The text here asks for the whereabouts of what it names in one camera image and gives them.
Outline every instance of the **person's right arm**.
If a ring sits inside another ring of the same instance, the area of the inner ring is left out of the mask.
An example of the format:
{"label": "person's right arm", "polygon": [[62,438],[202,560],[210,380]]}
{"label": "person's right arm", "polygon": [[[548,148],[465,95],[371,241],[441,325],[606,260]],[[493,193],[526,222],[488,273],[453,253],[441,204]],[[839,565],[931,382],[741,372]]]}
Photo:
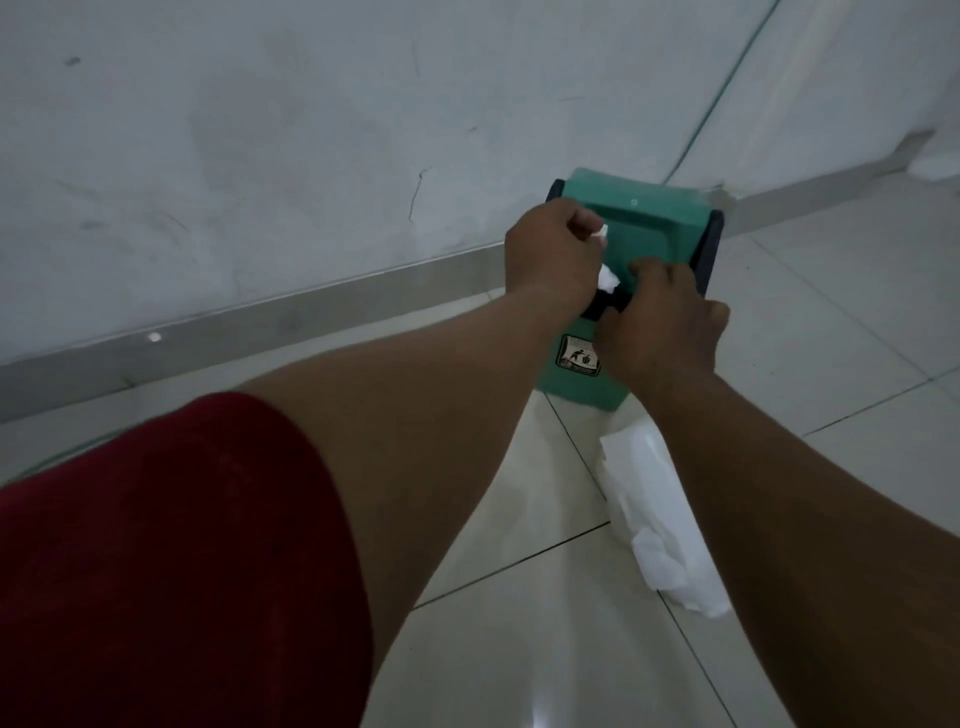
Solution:
{"label": "person's right arm", "polygon": [[666,440],[733,606],[798,726],[960,725],[960,539],[836,467],[713,372],[729,310],[637,263],[596,346]]}

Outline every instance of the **white tissue piece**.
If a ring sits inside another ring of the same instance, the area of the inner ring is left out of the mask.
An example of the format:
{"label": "white tissue piece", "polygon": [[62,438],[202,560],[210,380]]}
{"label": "white tissue piece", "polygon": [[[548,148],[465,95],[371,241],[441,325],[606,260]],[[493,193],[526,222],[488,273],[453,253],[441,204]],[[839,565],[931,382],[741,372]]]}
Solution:
{"label": "white tissue piece", "polygon": [[[593,234],[594,237],[607,237],[607,230],[610,229],[610,226],[607,223],[603,224],[603,228],[599,232]],[[597,277],[597,289],[601,291],[606,291],[607,293],[612,293],[613,289],[620,284],[620,279],[616,276],[606,264],[601,264],[600,266],[600,275]]]}
{"label": "white tissue piece", "polygon": [[630,546],[647,586],[707,617],[729,612],[727,590],[653,419],[643,412],[600,444],[613,533]]}

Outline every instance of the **hand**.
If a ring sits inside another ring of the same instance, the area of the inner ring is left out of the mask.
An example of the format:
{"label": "hand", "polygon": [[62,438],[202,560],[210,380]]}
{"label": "hand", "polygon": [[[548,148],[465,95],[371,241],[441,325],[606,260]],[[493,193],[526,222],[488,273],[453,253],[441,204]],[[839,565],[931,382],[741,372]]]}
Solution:
{"label": "hand", "polygon": [[676,377],[712,375],[730,308],[697,293],[688,265],[644,257],[630,272],[638,278],[634,299],[623,313],[608,308],[597,325],[604,368],[641,401]]}
{"label": "hand", "polygon": [[595,212],[566,197],[538,205],[507,232],[507,293],[539,291],[563,323],[593,300],[607,241]]}

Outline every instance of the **label on trash can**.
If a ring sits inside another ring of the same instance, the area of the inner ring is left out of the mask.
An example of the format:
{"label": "label on trash can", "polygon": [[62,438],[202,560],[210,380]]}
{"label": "label on trash can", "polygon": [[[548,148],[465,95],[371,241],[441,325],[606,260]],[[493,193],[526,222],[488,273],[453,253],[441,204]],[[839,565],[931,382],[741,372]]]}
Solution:
{"label": "label on trash can", "polygon": [[600,374],[600,362],[593,350],[593,342],[576,336],[564,336],[561,339],[557,366],[587,376]]}

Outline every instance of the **red sleeve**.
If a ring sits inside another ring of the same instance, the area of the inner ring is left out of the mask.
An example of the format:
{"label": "red sleeve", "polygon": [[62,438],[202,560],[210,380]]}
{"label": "red sleeve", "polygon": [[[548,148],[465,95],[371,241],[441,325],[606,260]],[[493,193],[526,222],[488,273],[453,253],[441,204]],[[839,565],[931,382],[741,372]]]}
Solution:
{"label": "red sleeve", "polygon": [[357,725],[370,612],[317,452],[204,397],[0,490],[0,725]]}

